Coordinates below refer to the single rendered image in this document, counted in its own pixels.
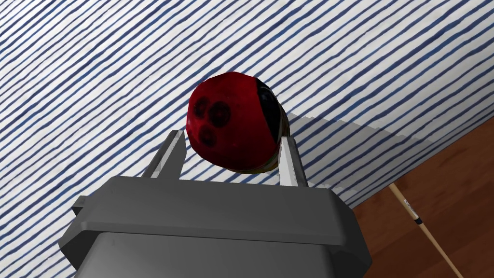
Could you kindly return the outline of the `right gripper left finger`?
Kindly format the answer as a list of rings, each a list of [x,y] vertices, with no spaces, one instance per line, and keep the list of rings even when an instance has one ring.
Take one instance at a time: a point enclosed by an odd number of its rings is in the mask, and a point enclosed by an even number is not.
[[[186,140],[183,130],[172,130],[155,154],[143,178],[179,179],[186,158]]]

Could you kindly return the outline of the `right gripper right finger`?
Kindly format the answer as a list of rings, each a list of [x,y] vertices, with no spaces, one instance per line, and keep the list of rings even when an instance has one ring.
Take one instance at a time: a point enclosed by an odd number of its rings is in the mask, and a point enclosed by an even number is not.
[[[308,187],[304,167],[293,137],[282,137],[277,169],[281,186]]]

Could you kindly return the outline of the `dark red round fruit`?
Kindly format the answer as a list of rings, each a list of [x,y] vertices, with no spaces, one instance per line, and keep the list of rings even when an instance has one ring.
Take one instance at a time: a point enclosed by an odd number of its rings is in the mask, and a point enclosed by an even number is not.
[[[201,158],[240,174],[274,170],[281,139],[290,135],[287,114],[270,87],[234,71],[194,89],[186,131]]]

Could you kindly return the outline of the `thin wooden stick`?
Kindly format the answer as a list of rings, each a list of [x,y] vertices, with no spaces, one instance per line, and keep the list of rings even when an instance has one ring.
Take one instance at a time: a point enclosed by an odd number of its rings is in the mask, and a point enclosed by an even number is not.
[[[424,224],[423,220],[418,216],[418,214],[413,210],[412,206],[409,204],[408,200],[405,198],[405,196],[401,193],[401,191],[398,189],[398,187],[394,184],[391,183],[388,186],[391,190],[391,192],[394,194],[394,196],[397,198],[397,200],[400,202],[400,204],[403,205],[407,213],[412,217],[412,219],[415,221],[415,223],[419,226],[421,231],[425,234],[425,236],[429,239],[429,241],[433,244],[435,249],[438,251],[438,253],[443,257],[443,259],[446,261],[446,263],[449,265],[451,270],[456,274],[458,278],[464,278],[460,272],[457,270],[456,266],[452,263],[448,255],[444,252],[442,247],[438,244],[436,239],[433,237],[433,235],[430,233],[429,229],[427,226]]]

